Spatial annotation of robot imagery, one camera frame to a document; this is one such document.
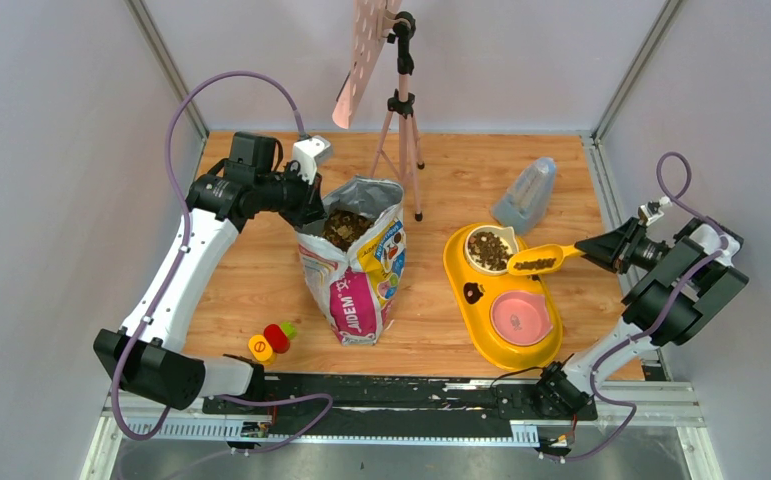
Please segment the yellow plastic scoop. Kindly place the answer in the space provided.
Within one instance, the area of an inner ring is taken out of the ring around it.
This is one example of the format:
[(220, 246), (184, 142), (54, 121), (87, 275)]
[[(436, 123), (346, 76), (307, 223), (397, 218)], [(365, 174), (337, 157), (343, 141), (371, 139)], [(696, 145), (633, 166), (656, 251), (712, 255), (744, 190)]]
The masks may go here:
[(527, 248), (510, 257), (507, 273), (516, 276), (543, 275), (558, 271), (565, 260), (584, 255), (575, 245), (545, 244)]

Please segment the pet food bag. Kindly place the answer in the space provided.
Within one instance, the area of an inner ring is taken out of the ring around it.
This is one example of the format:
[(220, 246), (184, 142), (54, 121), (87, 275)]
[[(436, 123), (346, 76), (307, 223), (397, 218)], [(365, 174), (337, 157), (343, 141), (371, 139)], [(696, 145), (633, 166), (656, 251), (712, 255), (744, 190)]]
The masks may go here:
[(306, 285), (343, 345), (373, 345), (406, 266), (404, 189), (356, 176), (327, 194), (326, 220), (296, 234)]

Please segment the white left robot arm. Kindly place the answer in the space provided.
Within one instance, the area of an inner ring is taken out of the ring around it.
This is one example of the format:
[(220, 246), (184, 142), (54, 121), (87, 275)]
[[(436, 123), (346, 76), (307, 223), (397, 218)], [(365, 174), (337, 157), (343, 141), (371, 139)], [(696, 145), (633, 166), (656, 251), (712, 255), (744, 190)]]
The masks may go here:
[(297, 231), (326, 219), (319, 166), (333, 154), (321, 136), (295, 142), (282, 168), (274, 137), (237, 132), (230, 153), (189, 187), (186, 216), (138, 305), (115, 330), (102, 329), (93, 350), (114, 384), (183, 410), (199, 397), (228, 395), (244, 413), (259, 411), (267, 386), (248, 360), (183, 354), (195, 309), (219, 261), (246, 223), (275, 212)]

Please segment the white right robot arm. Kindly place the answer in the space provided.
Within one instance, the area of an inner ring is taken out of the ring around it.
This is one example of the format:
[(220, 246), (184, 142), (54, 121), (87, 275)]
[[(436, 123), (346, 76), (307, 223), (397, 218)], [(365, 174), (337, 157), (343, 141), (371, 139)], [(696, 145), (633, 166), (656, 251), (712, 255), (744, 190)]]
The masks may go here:
[(590, 348), (544, 367), (530, 403), (541, 416), (572, 416), (605, 380), (634, 357), (698, 334), (749, 278), (733, 264), (744, 240), (709, 218), (691, 219), (671, 243), (647, 236), (643, 221), (576, 242), (583, 257), (611, 273), (632, 267), (644, 276), (624, 296), (615, 327)]

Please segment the brown pet food kibble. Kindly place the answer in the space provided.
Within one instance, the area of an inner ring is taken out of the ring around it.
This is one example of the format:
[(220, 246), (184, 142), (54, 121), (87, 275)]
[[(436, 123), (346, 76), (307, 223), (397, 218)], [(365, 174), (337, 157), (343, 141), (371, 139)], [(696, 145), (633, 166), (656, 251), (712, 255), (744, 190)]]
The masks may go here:
[[(519, 243), (510, 227), (481, 225), (454, 235), (442, 254), (445, 269), (451, 273), (500, 276), (519, 252)], [(387, 273), (399, 273), (405, 263), (406, 235), (401, 213), (368, 218), (338, 209), (327, 218), (323, 237), (330, 244), (364, 266), (374, 262)]]

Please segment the pink bowl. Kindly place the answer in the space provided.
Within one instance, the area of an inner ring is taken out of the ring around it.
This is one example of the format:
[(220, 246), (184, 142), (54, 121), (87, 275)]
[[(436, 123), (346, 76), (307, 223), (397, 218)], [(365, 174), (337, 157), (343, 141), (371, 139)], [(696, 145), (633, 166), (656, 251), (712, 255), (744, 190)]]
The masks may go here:
[(536, 345), (553, 330), (545, 296), (522, 290), (498, 295), (490, 307), (490, 321), (504, 341), (518, 347)]

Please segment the cream bowl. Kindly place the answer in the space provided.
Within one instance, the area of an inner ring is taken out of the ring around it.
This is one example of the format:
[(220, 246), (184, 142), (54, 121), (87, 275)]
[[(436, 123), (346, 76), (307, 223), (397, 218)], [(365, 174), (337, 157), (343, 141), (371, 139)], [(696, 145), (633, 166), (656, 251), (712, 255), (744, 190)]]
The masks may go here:
[(463, 251), (475, 271), (499, 276), (507, 272), (508, 260), (520, 251), (520, 244), (512, 227), (480, 225), (467, 234)]

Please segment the yellow double bowl feeder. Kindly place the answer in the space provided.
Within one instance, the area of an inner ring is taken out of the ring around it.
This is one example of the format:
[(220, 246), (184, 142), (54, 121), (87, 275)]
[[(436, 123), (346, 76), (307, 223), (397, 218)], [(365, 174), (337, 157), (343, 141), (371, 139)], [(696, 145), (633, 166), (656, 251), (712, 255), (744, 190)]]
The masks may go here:
[(469, 261), (466, 247), (480, 232), (492, 233), (510, 250), (526, 248), (510, 227), (474, 223), (456, 231), (443, 250), (443, 265), (475, 349), (498, 368), (545, 367), (562, 347), (563, 326), (539, 276), (487, 272)]

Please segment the red yellow green toy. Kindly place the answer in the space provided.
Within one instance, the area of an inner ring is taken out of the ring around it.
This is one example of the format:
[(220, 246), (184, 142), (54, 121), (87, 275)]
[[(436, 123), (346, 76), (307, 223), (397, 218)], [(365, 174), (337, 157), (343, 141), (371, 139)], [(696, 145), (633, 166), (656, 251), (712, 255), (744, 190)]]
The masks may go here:
[(297, 336), (293, 323), (269, 324), (259, 334), (250, 337), (247, 347), (253, 359), (263, 365), (273, 363), (278, 355), (287, 353)]

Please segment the pink tripod stand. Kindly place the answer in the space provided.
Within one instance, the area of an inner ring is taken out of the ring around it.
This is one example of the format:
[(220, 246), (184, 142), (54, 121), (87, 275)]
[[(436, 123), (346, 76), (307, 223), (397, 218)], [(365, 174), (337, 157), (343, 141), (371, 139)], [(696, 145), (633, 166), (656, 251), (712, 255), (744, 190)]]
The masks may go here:
[[(391, 26), (386, 41), (397, 47), (398, 86), (394, 94), (387, 100), (387, 113), (379, 134), (369, 175), (371, 177), (375, 175), (380, 160), (384, 159), (397, 176), (399, 183), (404, 184), (409, 181), (414, 199), (414, 218), (416, 222), (421, 222), (424, 219), (424, 214), (421, 205), (419, 172), (425, 169), (426, 163), (422, 156), (421, 138), (415, 115), (416, 96), (409, 88), (415, 68), (411, 55), (411, 40), (416, 33), (416, 20), (407, 11), (388, 12), (386, 20)], [(394, 115), (398, 117), (399, 166), (395, 166), (384, 151), (384, 143)]]

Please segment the pink perforated board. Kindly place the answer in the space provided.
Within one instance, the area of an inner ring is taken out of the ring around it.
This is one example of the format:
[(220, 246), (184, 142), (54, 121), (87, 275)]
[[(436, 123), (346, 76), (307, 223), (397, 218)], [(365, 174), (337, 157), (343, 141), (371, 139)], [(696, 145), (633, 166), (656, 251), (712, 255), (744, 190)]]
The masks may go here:
[(400, 0), (353, 2), (350, 68), (332, 113), (337, 127), (351, 127), (401, 4)]

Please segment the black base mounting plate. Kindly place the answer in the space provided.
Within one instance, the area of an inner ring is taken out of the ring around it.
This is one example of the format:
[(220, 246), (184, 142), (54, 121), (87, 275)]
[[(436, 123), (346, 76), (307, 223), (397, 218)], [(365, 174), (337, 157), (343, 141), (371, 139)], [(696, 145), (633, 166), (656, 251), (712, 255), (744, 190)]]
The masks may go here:
[(503, 380), (386, 377), (372, 375), (268, 374), (244, 395), (246, 405), (213, 398), (206, 414), (265, 414), (272, 432), (297, 432), (321, 411), (326, 393), (333, 405), (314, 435), (495, 438), (511, 435), (513, 420), (572, 422), (597, 419), (592, 402), (576, 414), (563, 411), (529, 379)]

